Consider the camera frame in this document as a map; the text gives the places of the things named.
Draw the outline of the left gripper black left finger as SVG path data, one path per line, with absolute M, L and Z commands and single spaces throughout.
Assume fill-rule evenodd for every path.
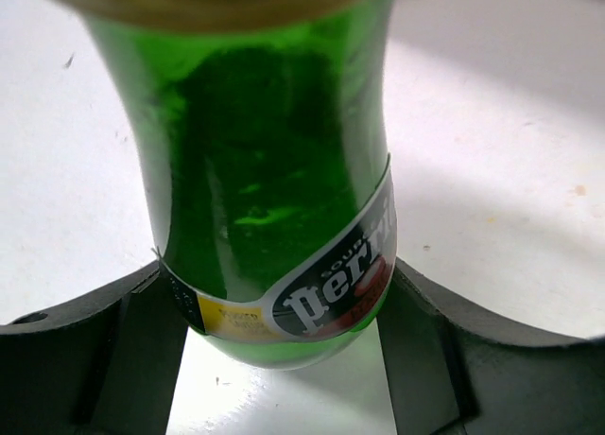
M 2 433 L 164 434 L 186 332 L 157 263 L 2 325 Z

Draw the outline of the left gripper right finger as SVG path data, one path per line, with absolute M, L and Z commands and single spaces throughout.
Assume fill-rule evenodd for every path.
M 378 329 L 401 434 L 600 434 L 604 341 L 516 322 L 398 261 Z

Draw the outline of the green glass bottle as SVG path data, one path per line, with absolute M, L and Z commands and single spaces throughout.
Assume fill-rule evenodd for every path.
M 134 131 L 154 249 L 189 325 L 299 369 L 383 303 L 396 215 L 383 108 L 393 0 L 58 0 Z

